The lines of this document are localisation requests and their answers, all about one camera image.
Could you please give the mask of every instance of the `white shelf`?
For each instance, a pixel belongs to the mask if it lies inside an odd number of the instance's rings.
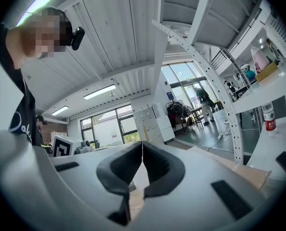
[[[269,178],[273,180],[286,180],[286,172],[276,162],[276,158],[282,152],[286,152],[286,117],[276,120],[276,135],[270,137],[265,125],[255,147],[255,150],[247,163],[247,166],[271,171]]]
[[[234,102],[236,113],[241,113],[286,95],[286,61],[260,82],[251,85],[239,100]]]

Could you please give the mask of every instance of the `red bottle label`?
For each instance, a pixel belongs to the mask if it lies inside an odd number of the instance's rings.
[[[273,119],[272,121],[265,121],[265,124],[267,131],[273,131],[276,128],[275,119]]]

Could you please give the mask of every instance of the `yellow box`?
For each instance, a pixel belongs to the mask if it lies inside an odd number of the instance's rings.
[[[273,73],[277,69],[277,65],[275,62],[272,62],[267,67],[265,67],[259,74],[255,76],[257,81],[262,81],[264,78],[266,78],[268,75]]]

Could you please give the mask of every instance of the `perforated metal bracket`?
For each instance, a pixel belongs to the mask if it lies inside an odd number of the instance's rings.
[[[204,73],[206,79],[211,83],[217,93],[218,98],[224,106],[227,119],[229,121],[229,126],[231,129],[233,146],[234,146],[234,159],[238,164],[243,164],[243,143],[241,127],[239,125],[236,112],[233,106],[233,102],[225,88],[221,83],[219,75],[211,67],[208,61],[200,54],[200,52],[192,46],[188,41],[186,41],[182,36],[172,31],[162,23],[152,20],[152,24],[157,28],[165,32],[168,36],[175,39],[197,62],[198,67]]]

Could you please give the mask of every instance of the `pink container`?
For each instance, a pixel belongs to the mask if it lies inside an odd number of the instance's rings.
[[[270,64],[268,58],[259,48],[252,47],[250,51],[252,53],[252,58],[254,60],[255,66],[259,71],[263,70]]]

